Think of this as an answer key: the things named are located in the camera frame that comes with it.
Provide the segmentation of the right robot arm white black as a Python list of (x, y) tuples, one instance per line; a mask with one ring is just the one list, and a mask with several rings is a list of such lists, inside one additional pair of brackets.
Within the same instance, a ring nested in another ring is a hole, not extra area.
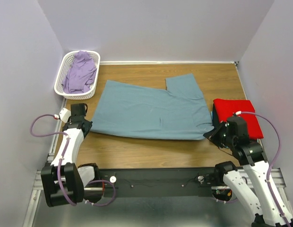
[(243, 114), (242, 111), (234, 113), (204, 137), (218, 148), (231, 150), (253, 187), (245, 183), (231, 161), (215, 165), (213, 172), (199, 183), (228, 186), (251, 216), (253, 227), (293, 227), (293, 215), (284, 204), (271, 175), (273, 163), (268, 162), (263, 147), (250, 139)]

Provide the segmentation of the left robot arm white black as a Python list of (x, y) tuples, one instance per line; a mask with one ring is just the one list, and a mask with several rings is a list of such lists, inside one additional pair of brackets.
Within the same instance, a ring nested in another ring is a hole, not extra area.
[(100, 181), (97, 164), (76, 167), (79, 148), (92, 128), (86, 120), (87, 104), (73, 104), (70, 110), (63, 108), (57, 118), (64, 122), (59, 151), (49, 166), (41, 170), (41, 180), (46, 203), (49, 207), (70, 204), (84, 199), (84, 188), (97, 186)]

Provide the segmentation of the blue-grey t shirt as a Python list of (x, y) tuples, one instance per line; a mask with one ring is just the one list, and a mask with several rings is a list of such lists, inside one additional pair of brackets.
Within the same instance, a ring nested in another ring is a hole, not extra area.
[(193, 74), (166, 78), (166, 89), (109, 80), (92, 132), (152, 140), (202, 140), (212, 118)]

